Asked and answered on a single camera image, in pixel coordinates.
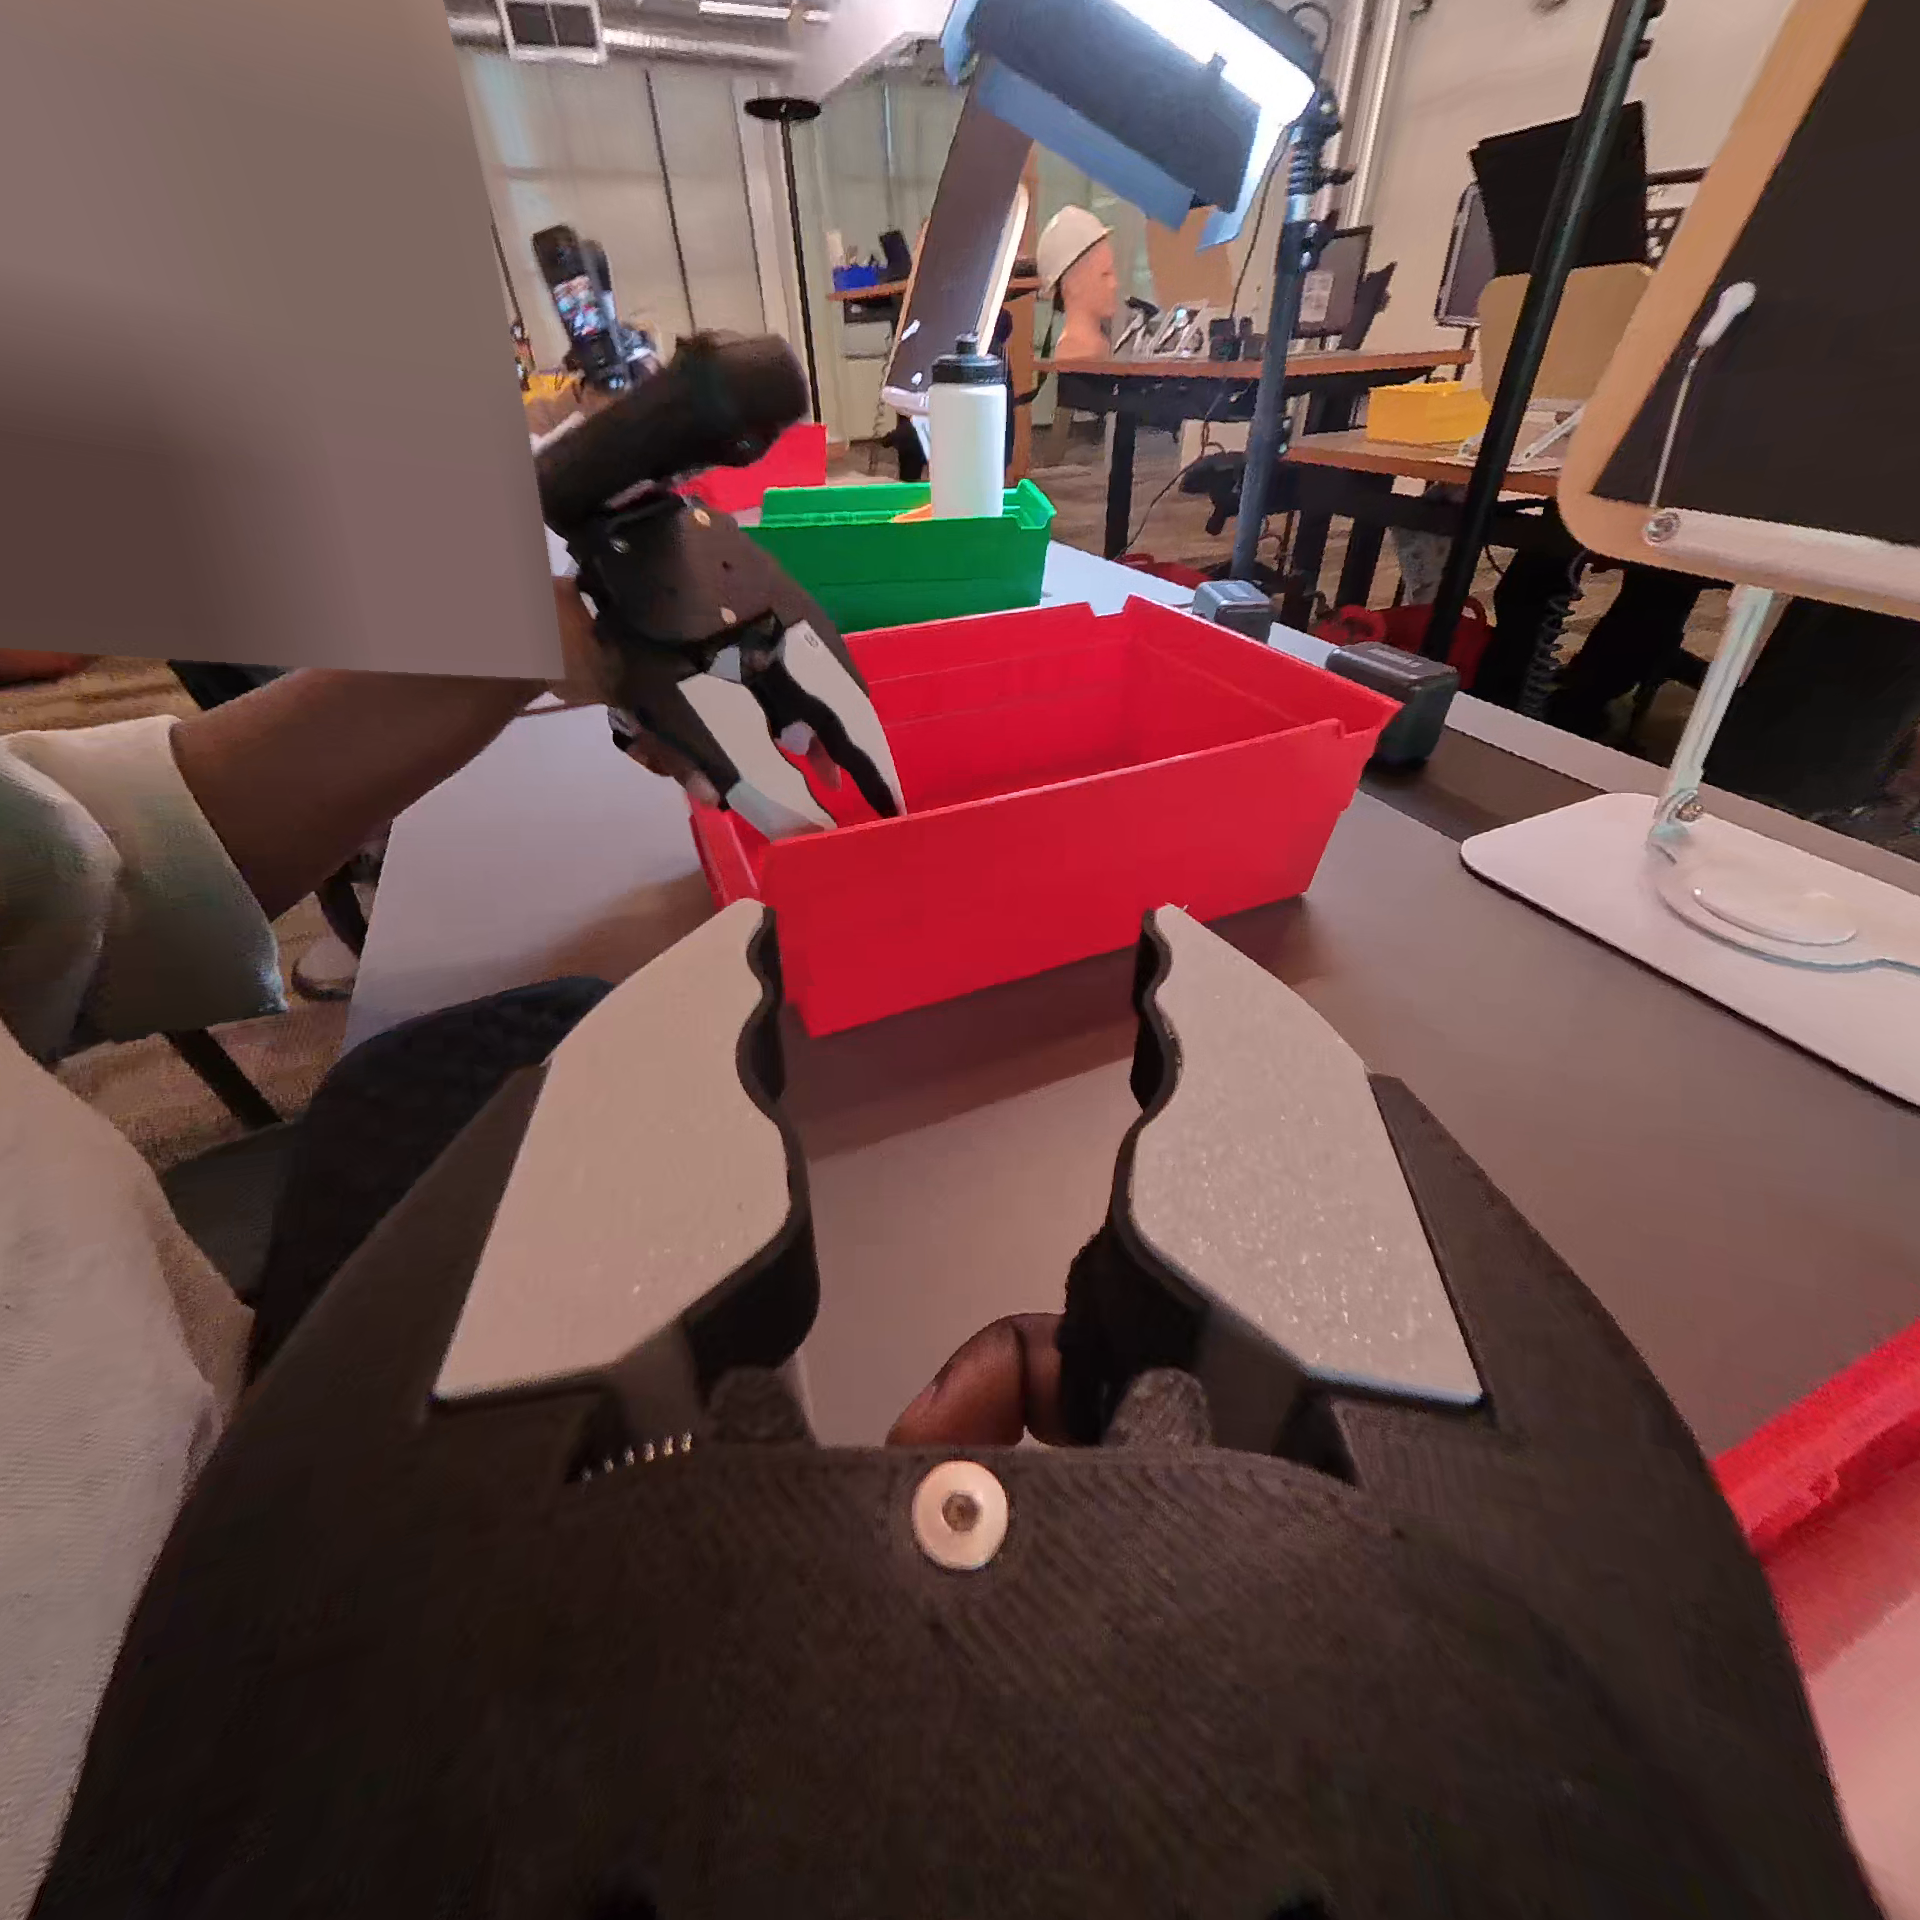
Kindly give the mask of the green plastic bin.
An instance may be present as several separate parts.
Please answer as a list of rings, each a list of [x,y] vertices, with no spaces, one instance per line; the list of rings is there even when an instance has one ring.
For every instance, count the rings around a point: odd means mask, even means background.
[[[1034,608],[1055,503],[1025,478],[996,517],[935,517],[928,484],[776,488],[749,529],[840,634]]]

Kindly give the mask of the person's left forearm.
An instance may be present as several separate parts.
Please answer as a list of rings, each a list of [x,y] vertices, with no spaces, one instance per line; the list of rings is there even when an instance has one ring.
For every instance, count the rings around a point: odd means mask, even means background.
[[[6,735],[5,1028],[53,1062],[283,1013],[277,921],[543,693],[302,668],[184,718]]]

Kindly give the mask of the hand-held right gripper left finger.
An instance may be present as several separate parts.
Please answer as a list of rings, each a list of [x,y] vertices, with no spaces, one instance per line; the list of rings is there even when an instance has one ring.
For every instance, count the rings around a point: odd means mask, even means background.
[[[807,1399],[820,1274],[781,1007],[775,914],[736,903],[555,1046],[436,1402],[707,1404],[749,1371]]]

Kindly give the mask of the cardboard sheet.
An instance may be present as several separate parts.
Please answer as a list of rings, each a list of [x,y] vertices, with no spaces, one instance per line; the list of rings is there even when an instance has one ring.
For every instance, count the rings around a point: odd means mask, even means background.
[[[1654,268],[1645,262],[1585,267],[1567,277],[1528,394],[1532,404],[1572,407],[1592,398],[1653,278]],[[1504,274],[1480,295],[1476,368],[1488,400],[1501,390],[1518,338],[1528,285],[1527,274]]]

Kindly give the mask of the red plastic bin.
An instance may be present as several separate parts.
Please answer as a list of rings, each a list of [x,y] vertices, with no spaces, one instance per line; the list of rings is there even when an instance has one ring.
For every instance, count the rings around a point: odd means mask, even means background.
[[[1918,1914],[1918,1327],[1717,1460],[1887,1917]]]
[[[1164,905],[1296,901],[1388,699],[1144,596],[854,634],[903,783],[883,820],[770,842],[691,807],[716,906],[776,916],[784,1003],[827,1039],[1130,948]]]

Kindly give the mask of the person's dark pants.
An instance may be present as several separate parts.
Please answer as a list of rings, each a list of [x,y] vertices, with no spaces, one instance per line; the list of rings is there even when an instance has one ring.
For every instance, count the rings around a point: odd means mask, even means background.
[[[349,1050],[299,1118],[160,1176],[253,1317],[244,1383],[500,1088],[543,1067],[611,993],[606,979],[565,975],[394,1025]]]

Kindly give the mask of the black stand pole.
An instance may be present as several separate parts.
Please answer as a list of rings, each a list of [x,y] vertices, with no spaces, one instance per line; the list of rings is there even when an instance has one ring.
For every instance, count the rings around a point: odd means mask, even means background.
[[[1501,376],[1501,390],[1492,398],[1492,414],[1480,437],[1480,451],[1466,483],[1453,546],[1426,622],[1422,655],[1428,660],[1451,659],[1458,621],[1473,593],[1494,508],[1504,493],[1523,433],[1528,394],[1603,193],[1615,128],[1635,71],[1649,56],[1653,27],[1664,13],[1669,13],[1667,3],[1615,3],[1607,18],[1587,95],[1552,181],[1517,338]]]

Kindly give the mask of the grey board with tan frame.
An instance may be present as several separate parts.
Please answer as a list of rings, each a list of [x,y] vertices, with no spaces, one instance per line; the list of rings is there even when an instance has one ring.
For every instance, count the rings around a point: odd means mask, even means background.
[[[881,383],[881,403],[903,419],[924,421],[935,367],[963,337],[994,346],[1030,213],[1030,155],[1033,138],[968,91]]]

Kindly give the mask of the small red bin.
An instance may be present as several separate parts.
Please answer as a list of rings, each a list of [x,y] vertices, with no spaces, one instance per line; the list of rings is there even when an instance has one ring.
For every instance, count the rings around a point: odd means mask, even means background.
[[[677,483],[709,510],[757,515],[768,493],[820,488],[828,481],[830,435],[820,422],[795,422],[763,454],[740,466],[709,466]]]

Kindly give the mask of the dark rounded box device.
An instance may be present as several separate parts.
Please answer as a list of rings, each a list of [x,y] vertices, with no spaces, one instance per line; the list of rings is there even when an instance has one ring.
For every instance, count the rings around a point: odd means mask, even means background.
[[[1395,717],[1382,727],[1371,767],[1388,772],[1414,772],[1428,765],[1445,735],[1460,670],[1446,662],[1404,650],[1388,641],[1359,641],[1334,646],[1325,668],[1395,704]]]

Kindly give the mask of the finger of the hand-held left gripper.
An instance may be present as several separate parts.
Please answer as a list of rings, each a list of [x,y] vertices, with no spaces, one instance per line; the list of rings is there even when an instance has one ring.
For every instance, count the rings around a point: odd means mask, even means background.
[[[819,753],[838,778],[850,781],[878,819],[900,819],[906,802],[900,770],[852,655],[828,622],[763,622],[747,633],[747,690],[757,699],[776,743],[795,732],[807,741],[795,754]]]
[[[781,749],[743,649],[727,645],[677,684],[681,749],[716,800],[760,836],[814,836],[837,822]]]

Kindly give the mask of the white tablet stand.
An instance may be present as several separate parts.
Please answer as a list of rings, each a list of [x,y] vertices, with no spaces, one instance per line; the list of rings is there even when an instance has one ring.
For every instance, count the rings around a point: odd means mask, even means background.
[[[1778,1040],[1915,1108],[1918,1100],[1916,896],[1799,846],[1712,816],[1711,751],[1788,595],[1862,612],[1916,614],[1916,546],[1802,525],[1724,517],[1669,501],[1669,470],[1698,371],[1759,300],[1753,281],[1711,290],[1681,337],[1645,501],[1598,486],[1603,428],[1624,422],[1592,397],[1560,473],[1560,513],[1587,515],[1601,555],[1732,584],[1702,686],[1654,797],[1576,802],[1470,838],[1478,880],[1669,976]]]

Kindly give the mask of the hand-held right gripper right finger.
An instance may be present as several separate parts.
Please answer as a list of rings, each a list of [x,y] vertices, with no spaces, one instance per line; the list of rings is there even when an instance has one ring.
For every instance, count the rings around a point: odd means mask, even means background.
[[[1138,1118],[1108,1210],[1108,1380],[1211,1408],[1357,1395],[1476,1408],[1484,1389],[1362,1056],[1193,918],[1144,916]]]

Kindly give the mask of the person's left hand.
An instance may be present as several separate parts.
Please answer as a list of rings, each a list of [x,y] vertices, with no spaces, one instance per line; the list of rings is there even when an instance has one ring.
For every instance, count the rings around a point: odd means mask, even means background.
[[[595,617],[574,580],[551,580],[563,670],[548,693],[563,709],[602,709],[608,702],[608,672]]]

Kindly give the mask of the long brown table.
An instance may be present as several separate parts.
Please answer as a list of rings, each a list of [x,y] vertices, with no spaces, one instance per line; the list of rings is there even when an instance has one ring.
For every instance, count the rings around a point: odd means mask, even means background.
[[[1379,389],[1433,376],[1456,376],[1475,367],[1475,346],[1426,350],[1294,350],[1284,365],[1284,407],[1304,404],[1309,435],[1346,430],[1361,422],[1364,398]],[[1211,357],[1058,357],[1045,354],[1034,371],[1068,383],[1060,398],[1089,400],[1093,413],[1114,421],[1108,457],[1107,518],[1100,555],[1116,562],[1130,549],[1134,521],[1136,453],[1141,424],[1247,424],[1255,419],[1261,360]]]

